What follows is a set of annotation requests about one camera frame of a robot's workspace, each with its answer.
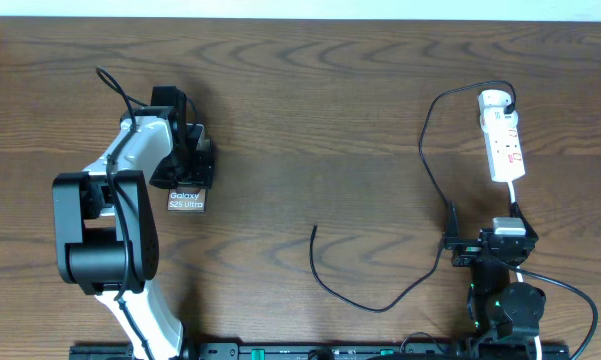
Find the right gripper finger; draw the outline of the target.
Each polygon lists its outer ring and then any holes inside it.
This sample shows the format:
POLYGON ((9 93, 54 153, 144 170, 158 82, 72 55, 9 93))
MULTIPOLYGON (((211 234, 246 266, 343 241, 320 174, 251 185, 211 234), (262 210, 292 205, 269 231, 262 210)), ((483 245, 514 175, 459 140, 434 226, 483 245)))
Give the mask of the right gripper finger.
POLYGON ((456 206, 453 202, 449 202, 447 206, 447 219, 442 235, 445 243, 458 243, 460 241, 458 216, 456 206))
POLYGON ((509 215, 513 218, 518 218, 522 221, 524 228, 527 233, 533 233, 534 229, 529 224, 529 222, 524 217, 522 210, 517 202, 512 202, 509 204, 509 215))

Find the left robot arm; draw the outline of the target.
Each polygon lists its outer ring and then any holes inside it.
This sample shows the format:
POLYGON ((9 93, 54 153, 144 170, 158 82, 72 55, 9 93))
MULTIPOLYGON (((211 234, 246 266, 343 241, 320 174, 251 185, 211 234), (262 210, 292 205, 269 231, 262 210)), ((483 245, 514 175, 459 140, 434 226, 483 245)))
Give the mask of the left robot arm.
POLYGON ((158 232, 148 189, 202 193, 214 177, 213 145, 175 86, 129 103, 107 150, 52 184, 58 271, 119 322, 127 345, 74 345, 72 359, 195 359, 198 352, 155 278, 158 232))

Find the Galaxy smartphone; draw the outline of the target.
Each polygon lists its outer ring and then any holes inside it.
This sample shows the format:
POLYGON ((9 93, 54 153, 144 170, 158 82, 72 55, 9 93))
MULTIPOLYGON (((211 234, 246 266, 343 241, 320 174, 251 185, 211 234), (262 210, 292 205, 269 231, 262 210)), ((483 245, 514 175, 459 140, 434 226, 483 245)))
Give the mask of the Galaxy smartphone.
POLYGON ((206 210, 215 171, 213 144, 209 138, 198 142, 191 161, 191 167, 177 178, 177 186, 168 193, 168 211, 204 213, 206 210))

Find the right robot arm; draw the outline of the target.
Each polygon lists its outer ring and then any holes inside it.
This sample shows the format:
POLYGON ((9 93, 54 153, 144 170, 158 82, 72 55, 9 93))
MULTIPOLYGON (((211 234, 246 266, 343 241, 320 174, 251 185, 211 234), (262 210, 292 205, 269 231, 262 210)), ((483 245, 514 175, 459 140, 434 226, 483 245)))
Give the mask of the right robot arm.
POLYGON ((471 270, 468 312, 476 333, 461 341, 458 351, 478 359, 534 359, 534 338, 544 314, 545 293, 510 272, 534 250, 538 235, 519 206, 509 206, 507 217, 496 217, 475 239, 463 239, 454 204, 447 206, 443 246, 452 252, 454 267, 471 270))

